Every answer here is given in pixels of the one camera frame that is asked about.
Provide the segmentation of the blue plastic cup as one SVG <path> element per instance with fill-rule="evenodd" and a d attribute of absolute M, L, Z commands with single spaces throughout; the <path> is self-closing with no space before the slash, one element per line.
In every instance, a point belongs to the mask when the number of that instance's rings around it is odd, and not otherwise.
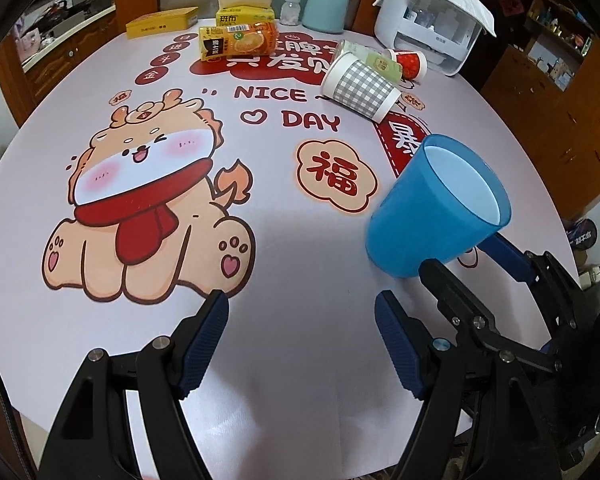
<path fill-rule="evenodd" d="M 503 229 L 512 206 L 495 172 L 460 141 L 430 134 L 374 210 L 365 247 L 394 278 L 427 259 L 448 263 Z"/>

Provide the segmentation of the red paper cup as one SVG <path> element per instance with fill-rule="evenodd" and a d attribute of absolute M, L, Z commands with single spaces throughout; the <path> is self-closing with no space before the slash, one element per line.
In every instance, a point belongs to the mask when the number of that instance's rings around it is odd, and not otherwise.
<path fill-rule="evenodd" d="M 426 56 L 420 51 L 387 50 L 390 58 L 402 67 L 402 78 L 419 84 L 424 80 L 428 64 Z"/>

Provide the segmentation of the grey checked paper cup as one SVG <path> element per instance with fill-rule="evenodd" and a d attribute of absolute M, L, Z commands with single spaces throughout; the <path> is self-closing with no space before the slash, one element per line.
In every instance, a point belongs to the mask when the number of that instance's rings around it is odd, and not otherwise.
<path fill-rule="evenodd" d="M 379 124 L 401 92 L 353 53 L 346 52 L 330 64 L 321 84 L 321 94 Z"/>

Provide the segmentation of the printed pink tablecloth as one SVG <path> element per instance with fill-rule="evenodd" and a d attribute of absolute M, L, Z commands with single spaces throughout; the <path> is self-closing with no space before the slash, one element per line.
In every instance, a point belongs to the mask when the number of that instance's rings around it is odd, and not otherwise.
<path fill-rule="evenodd" d="M 468 145 L 512 204 L 505 235 L 574 266 L 513 133 L 463 78 L 431 73 L 375 125 L 324 100 L 337 38 L 295 27 L 272 58 L 201 72 L 194 35 L 118 37 L 38 106 L 0 161 L 0 372 L 50 428 L 87 352 L 140 350 L 212 289 L 230 319 L 183 404 L 217 479 L 349 479 L 396 463 L 418 402 L 374 321 L 392 290 L 453 330 L 365 231 L 428 133 Z"/>

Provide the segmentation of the white cosmetics organizer box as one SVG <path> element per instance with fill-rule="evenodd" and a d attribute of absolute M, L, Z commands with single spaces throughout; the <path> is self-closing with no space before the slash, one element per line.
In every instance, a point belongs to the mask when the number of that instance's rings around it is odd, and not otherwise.
<path fill-rule="evenodd" d="M 445 76 L 465 64 L 482 25 L 446 0 L 382 0 L 374 33 L 393 51 L 420 51 Z"/>

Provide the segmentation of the teal canister with lid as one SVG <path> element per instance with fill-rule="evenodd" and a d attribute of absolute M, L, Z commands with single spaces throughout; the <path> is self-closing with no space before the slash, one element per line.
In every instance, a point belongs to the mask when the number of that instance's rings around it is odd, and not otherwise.
<path fill-rule="evenodd" d="M 342 34 L 350 0 L 306 0 L 302 25 L 317 32 Z"/>

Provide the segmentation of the orange juice carton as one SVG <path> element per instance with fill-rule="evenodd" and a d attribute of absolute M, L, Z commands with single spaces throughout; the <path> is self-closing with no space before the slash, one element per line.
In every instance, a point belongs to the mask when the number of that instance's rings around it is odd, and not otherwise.
<path fill-rule="evenodd" d="M 270 55 L 275 51 L 278 40 L 278 30 L 273 22 L 204 26 L 199 29 L 198 35 L 203 61 Z"/>

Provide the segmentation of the small clear pill bottle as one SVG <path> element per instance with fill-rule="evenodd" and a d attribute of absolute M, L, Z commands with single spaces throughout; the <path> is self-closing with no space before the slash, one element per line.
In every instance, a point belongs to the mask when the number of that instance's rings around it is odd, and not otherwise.
<path fill-rule="evenodd" d="M 280 8 L 279 21 L 285 26 L 297 25 L 300 21 L 301 0 L 285 0 Z"/>

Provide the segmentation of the yellow tissue box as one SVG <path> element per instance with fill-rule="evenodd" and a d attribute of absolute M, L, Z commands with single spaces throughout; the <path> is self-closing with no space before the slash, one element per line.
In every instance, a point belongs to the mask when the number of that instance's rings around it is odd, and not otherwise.
<path fill-rule="evenodd" d="M 218 0 L 215 24 L 234 26 L 274 22 L 273 0 Z"/>

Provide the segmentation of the flat yellow box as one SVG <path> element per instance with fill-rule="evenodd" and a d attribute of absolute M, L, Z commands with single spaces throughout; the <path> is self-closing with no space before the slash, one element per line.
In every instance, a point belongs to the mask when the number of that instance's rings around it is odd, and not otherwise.
<path fill-rule="evenodd" d="M 129 39 L 146 37 L 167 32 L 181 32 L 189 29 L 198 21 L 198 8 L 188 6 L 154 13 L 148 13 L 125 25 Z"/>

